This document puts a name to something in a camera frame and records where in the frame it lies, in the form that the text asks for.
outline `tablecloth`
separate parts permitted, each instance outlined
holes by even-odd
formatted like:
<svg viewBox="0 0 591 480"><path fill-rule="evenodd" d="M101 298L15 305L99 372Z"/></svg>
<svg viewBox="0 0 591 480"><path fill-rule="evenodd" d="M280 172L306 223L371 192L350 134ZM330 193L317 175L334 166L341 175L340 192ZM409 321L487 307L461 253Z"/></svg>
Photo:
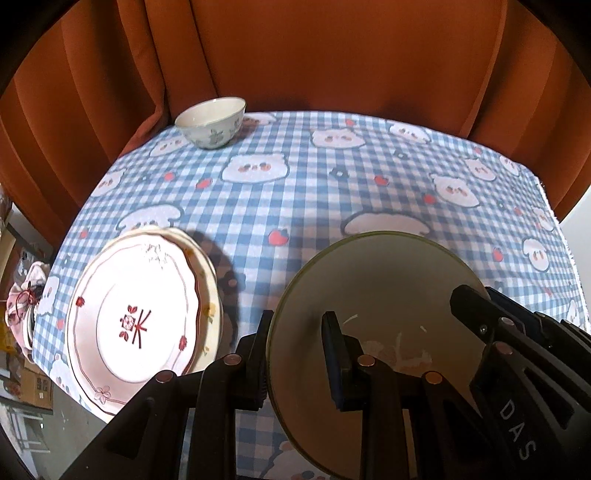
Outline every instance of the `tablecloth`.
<svg viewBox="0 0 591 480"><path fill-rule="evenodd" d="M376 229L430 238L484 284L589 328L566 241L524 166L470 141L370 116L249 113L219 150L164 130L115 162L72 224L41 299L33 356L84 406L63 352L71 294L105 243L147 224L187 231L212 259L225 311L220 354L256 330L314 255ZM238 474L323 475L293 450L268 403L238 413L236 428Z"/></svg>

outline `white plate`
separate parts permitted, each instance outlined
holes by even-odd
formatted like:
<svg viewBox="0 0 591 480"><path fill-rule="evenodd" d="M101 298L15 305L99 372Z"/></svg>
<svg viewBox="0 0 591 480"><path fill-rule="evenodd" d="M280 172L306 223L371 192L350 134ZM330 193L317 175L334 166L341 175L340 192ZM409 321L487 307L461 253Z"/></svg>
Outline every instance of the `white plate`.
<svg viewBox="0 0 591 480"><path fill-rule="evenodd" d="M160 236L121 239L86 267L70 303L66 347L99 417L116 414L156 372L186 371L198 311L196 278L182 250Z"/></svg>
<svg viewBox="0 0 591 480"><path fill-rule="evenodd" d="M406 374L438 370L472 401L484 344L450 311L462 284L487 296L458 257L401 232L344 239L300 270L275 310L267 361L271 402L302 455L338 478L359 478L362 414L339 412L330 397L320 337L328 310L366 353Z"/></svg>
<svg viewBox="0 0 591 480"><path fill-rule="evenodd" d="M22 341L25 348L33 350L33 322L35 321L35 310L33 306L26 309L21 319Z"/></svg>
<svg viewBox="0 0 591 480"><path fill-rule="evenodd" d="M123 238L142 235L161 235L171 242L177 244L183 249L185 256L195 273L199 285L200 298L203 296L201 305L201 335L200 343L196 349L196 359L191 364L187 373L199 372L205 370L207 366L215 360L219 342L222 339L223 329L223 308L217 290L217 275L211 259L207 256L199 244L186 232L175 228L160 228L155 225L146 225L138 229L131 230L123 235L111 240L105 246L109 247Z"/></svg>

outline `floral plate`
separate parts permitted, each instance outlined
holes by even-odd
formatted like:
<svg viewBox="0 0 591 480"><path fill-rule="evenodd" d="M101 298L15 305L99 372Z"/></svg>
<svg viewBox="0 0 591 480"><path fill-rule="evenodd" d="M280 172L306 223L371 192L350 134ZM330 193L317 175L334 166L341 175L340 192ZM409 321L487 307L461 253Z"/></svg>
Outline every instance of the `floral plate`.
<svg viewBox="0 0 591 480"><path fill-rule="evenodd" d="M160 228L154 225L146 225L141 228L124 233L120 237L111 240L107 246L112 245L123 238L142 235L160 235L178 245L189 262L191 270L197 279L200 300L200 322L198 345L195 348L195 358L187 373L205 370L215 360L219 342L222 338L223 309L217 290L217 276L212 261L186 232L178 228Z"/></svg>
<svg viewBox="0 0 591 480"><path fill-rule="evenodd" d="M66 351L97 416L109 421L158 371L188 370L197 288L184 252L158 235L112 242L87 265L67 314Z"/></svg>

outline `blue checkered tablecloth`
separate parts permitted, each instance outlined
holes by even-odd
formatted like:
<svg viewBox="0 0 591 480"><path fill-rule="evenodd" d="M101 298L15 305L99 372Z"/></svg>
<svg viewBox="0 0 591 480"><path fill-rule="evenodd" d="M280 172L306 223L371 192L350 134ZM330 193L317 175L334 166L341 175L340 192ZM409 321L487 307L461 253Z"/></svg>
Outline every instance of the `blue checkered tablecloth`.
<svg viewBox="0 0 591 480"><path fill-rule="evenodd" d="M484 284L589 329L572 257L535 175L489 148L425 128L334 112L247 114L237 137L200 150L171 127L120 158L60 248L41 300L33 357L86 406L64 354L76 281L105 243L156 224L187 231L216 267L220 353L256 330L288 282L346 235L424 235ZM289 445L269 404L236 418L238 474L322 475Z"/></svg>

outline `bowl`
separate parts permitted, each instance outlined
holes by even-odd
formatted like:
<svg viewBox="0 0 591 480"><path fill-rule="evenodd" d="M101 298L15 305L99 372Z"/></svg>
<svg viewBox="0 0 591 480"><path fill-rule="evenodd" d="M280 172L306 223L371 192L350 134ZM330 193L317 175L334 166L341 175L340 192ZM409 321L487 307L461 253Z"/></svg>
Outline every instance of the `bowl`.
<svg viewBox="0 0 591 480"><path fill-rule="evenodd" d="M361 474L362 413L337 410L326 374L320 321L329 310L364 353L415 377L439 371L474 405L469 384L485 344L452 315L463 284L488 296L457 256L408 233L362 233L312 258L281 296L267 339L269 397L295 449L337 478Z"/></svg>
<svg viewBox="0 0 591 480"><path fill-rule="evenodd" d="M244 98L214 98L187 108L174 124L197 147L219 148L240 130L245 108Z"/></svg>

